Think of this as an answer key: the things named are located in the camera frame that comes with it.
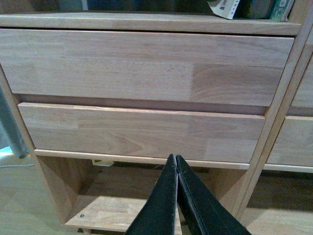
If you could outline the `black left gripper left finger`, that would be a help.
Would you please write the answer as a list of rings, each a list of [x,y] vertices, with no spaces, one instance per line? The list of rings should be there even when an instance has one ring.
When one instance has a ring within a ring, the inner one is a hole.
[[[177,162],[170,154],[147,202],[127,235],[173,235],[177,206]]]

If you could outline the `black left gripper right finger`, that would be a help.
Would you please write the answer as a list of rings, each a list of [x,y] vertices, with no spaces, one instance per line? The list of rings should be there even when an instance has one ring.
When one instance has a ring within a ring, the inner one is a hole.
[[[181,155],[176,156],[178,205],[193,235],[249,235]]]

